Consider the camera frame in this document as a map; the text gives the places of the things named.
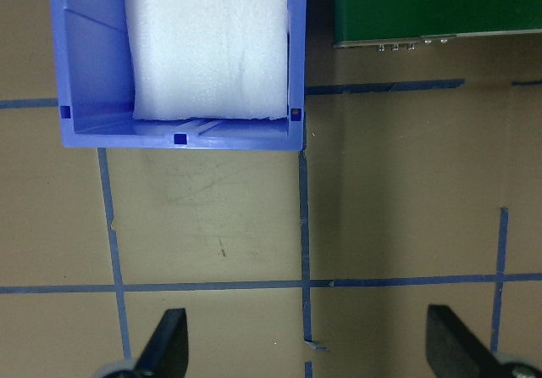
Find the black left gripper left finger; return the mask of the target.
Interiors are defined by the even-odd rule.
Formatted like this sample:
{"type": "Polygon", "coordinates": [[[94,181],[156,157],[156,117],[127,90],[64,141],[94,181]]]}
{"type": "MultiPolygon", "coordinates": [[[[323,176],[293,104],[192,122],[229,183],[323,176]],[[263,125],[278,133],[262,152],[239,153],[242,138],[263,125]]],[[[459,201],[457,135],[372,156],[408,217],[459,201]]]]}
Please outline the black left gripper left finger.
{"type": "Polygon", "coordinates": [[[136,377],[182,378],[188,368],[188,325],[185,309],[168,309],[134,367],[136,377]]]}

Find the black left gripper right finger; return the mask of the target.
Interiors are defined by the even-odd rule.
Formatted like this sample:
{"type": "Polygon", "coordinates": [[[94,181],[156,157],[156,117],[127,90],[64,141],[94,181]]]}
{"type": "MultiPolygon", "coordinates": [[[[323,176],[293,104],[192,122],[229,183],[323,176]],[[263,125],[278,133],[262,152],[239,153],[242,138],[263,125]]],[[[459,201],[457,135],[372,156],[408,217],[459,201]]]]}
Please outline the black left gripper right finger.
{"type": "Polygon", "coordinates": [[[425,355],[435,377],[507,377],[508,371],[445,305],[427,309],[425,355]]]}

